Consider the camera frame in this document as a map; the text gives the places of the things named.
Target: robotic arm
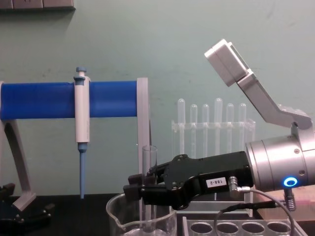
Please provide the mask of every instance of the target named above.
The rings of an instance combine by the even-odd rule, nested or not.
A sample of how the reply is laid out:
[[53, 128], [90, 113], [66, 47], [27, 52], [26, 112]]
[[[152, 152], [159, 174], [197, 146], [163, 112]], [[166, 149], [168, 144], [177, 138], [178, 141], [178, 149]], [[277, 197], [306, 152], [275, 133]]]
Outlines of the robotic arm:
[[[205, 57], [227, 86], [237, 83], [266, 122], [291, 127], [291, 134], [248, 143], [246, 152], [201, 159], [176, 156], [151, 169], [144, 185], [142, 175], [131, 176], [124, 187], [127, 199], [183, 209], [196, 196], [221, 191], [235, 195], [255, 185], [263, 192], [284, 189], [286, 202], [294, 202], [293, 187], [315, 184], [311, 118], [301, 110], [277, 105], [232, 43], [221, 40]], [[295, 210], [295, 204], [288, 205]]]

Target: test tube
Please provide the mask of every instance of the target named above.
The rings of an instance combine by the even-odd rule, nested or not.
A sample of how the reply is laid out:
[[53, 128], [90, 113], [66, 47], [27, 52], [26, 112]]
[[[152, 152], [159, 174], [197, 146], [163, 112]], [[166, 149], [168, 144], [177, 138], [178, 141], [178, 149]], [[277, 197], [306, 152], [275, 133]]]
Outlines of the test tube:
[[[154, 178], [147, 178], [147, 173], [151, 169], [156, 169], [157, 166], [157, 152], [158, 149], [155, 146], [144, 146], [142, 147], [142, 186], [146, 186], [148, 184], [156, 183], [156, 175], [154, 174]], [[142, 201], [142, 221], [148, 221], [156, 218], [156, 206], [155, 205], [144, 205]], [[153, 224], [144, 224], [143, 230], [145, 231], [153, 231]]]
[[196, 125], [198, 118], [198, 107], [196, 104], [190, 106], [190, 122], [191, 122], [191, 158], [196, 158]]
[[177, 119], [179, 127], [179, 154], [185, 154], [185, 100], [182, 98], [177, 102]]
[[202, 123], [203, 123], [203, 157], [208, 156], [208, 124], [210, 121], [210, 110], [208, 104], [202, 106]]
[[222, 122], [222, 104], [221, 98], [215, 100], [215, 126], [216, 126], [216, 138], [215, 138], [215, 155], [220, 154], [220, 125]]
[[229, 103], [226, 106], [226, 122], [227, 122], [227, 143], [226, 153], [232, 152], [232, 122], [234, 121], [234, 105]]
[[241, 103], [238, 108], [238, 121], [240, 123], [240, 150], [244, 150], [245, 146], [245, 122], [246, 122], [246, 104]]

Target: blue cylinder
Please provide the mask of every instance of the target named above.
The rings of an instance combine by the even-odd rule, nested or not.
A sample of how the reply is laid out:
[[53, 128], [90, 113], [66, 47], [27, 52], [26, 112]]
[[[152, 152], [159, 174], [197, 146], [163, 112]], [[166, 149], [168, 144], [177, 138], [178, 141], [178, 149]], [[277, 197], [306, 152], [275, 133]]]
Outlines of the blue cylinder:
[[[136, 81], [90, 83], [90, 117], [135, 116]], [[3, 84], [0, 118], [74, 118], [74, 83]]]

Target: empty test tube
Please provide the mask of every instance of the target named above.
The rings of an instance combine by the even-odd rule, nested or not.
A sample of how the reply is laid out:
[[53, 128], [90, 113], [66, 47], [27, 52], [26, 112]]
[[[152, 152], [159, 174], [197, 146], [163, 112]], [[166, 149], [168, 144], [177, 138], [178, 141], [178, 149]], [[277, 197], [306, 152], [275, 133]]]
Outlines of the empty test tube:
[[203, 123], [203, 157], [208, 156], [208, 124], [210, 121], [210, 110], [208, 104], [202, 106], [202, 123]]
[[234, 105], [229, 103], [226, 106], [226, 122], [227, 122], [227, 143], [226, 153], [232, 152], [232, 122], [234, 121]]
[[190, 106], [191, 122], [191, 158], [196, 158], [196, 125], [197, 125], [198, 107], [196, 104]]
[[177, 102], [177, 119], [179, 126], [179, 151], [180, 154], [185, 154], [185, 100], [182, 98]]
[[220, 154], [220, 123], [222, 122], [222, 104], [221, 98], [215, 101], [215, 126], [216, 126], [216, 139], [215, 139], [215, 155]]
[[246, 122], [246, 104], [241, 103], [238, 108], [238, 121], [240, 122], [240, 151], [245, 147], [245, 122]]

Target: glass beaker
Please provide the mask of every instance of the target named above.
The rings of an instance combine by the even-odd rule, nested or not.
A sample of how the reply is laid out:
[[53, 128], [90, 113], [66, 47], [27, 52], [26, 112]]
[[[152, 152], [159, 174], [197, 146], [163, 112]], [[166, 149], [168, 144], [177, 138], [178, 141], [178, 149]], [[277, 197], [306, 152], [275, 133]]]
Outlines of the glass beaker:
[[110, 236], [176, 236], [176, 211], [169, 206], [156, 206], [156, 218], [140, 221], [139, 201], [128, 202], [124, 194], [106, 205]]

